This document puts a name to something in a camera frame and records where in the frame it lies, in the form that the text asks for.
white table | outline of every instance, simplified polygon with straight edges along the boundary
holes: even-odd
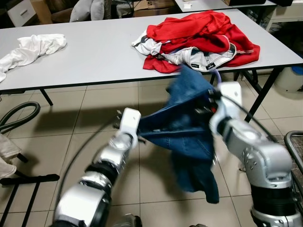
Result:
[[[302,64],[303,60],[271,34],[237,9],[220,11],[255,44],[261,47],[259,60],[240,67],[220,68],[220,72],[272,69],[269,83],[253,105],[255,113],[283,67]],[[188,13],[169,15],[182,18]],[[0,83],[1,91],[24,91],[55,87],[108,84],[128,81],[171,78],[144,70],[145,56],[138,53],[131,42],[147,28],[162,22],[167,15],[103,21],[29,26],[0,30],[0,58],[18,46],[17,38],[32,34],[62,33],[66,48],[37,59],[34,63],[17,67],[7,73]]]
[[[192,0],[192,1],[183,1],[175,0],[182,12],[198,12],[198,11],[207,11],[207,10],[218,10],[218,9],[239,9],[246,7],[268,7],[276,6],[275,3],[271,1],[266,1],[264,4],[257,5],[240,5],[240,6],[228,6],[222,0]],[[192,6],[190,9],[184,8],[184,3],[191,3]]]

red garment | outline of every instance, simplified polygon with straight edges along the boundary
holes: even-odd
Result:
[[[161,52],[171,53],[176,49],[195,46],[204,52],[225,52],[229,43],[237,48],[236,56],[224,66],[236,67],[257,61],[260,47],[254,45],[245,34],[231,23],[228,16],[214,11],[205,11],[188,15],[182,19],[166,18],[159,25],[147,27],[147,37],[156,42],[169,43],[161,46]],[[144,69],[172,73],[178,70],[176,65],[148,56]]]

white cloth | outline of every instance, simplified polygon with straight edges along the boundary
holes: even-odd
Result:
[[[79,0],[71,11],[70,22],[91,20],[103,20],[104,0]]]
[[[15,173],[16,167],[7,163],[12,156],[21,152],[10,139],[0,133],[0,179]]]
[[[160,53],[160,49],[162,43],[157,43],[151,38],[147,37],[146,30],[137,38],[134,42],[132,42],[132,46],[141,54],[144,55],[157,55]]]
[[[194,70],[209,72],[230,61],[236,55],[236,46],[231,44],[229,51],[221,53],[203,52],[196,47],[184,48],[176,53],[161,54],[169,63],[180,65],[186,63]]]
[[[28,65],[39,56],[55,53],[66,45],[62,34],[32,35],[19,38],[18,41],[19,47],[0,59],[0,82],[6,78],[9,69]]]
[[[144,55],[157,55],[160,54],[160,49],[163,43],[157,43],[151,38],[147,37],[146,30],[132,42],[132,46],[141,54]],[[226,52],[211,53],[202,52],[196,47],[187,47],[177,52],[160,55],[166,59],[169,63],[180,65],[186,63],[192,69],[209,72],[216,69],[220,65],[230,61],[237,54],[237,49],[234,44],[230,44],[230,49]]]

denim jacket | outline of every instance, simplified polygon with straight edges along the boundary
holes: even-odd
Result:
[[[140,120],[139,134],[172,151],[173,168],[184,191],[204,191],[209,203],[218,203],[218,187],[211,172],[214,140],[208,126],[210,117],[195,112],[197,104],[209,105],[209,89],[212,85],[200,72],[182,66],[167,89],[170,98],[166,106]]]

silver robot arm segment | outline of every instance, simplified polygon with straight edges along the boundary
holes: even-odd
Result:
[[[104,227],[111,203],[112,187],[125,167],[130,150],[137,144],[136,135],[141,114],[126,108],[117,131],[102,148],[84,176],[61,197],[54,215],[53,227]],[[135,222],[124,217],[117,227]]]
[[[237,82],[222,83],[218,88],[222,95],[241,104],[241,88]],[[222,135],[228,150],[245,166],[253,198],[251,215],[256,225],[303,227],[293,201],[292,159],[288,151],[239,120],[239,108],[231,101],[221,97],[217,103],[210,128]]]

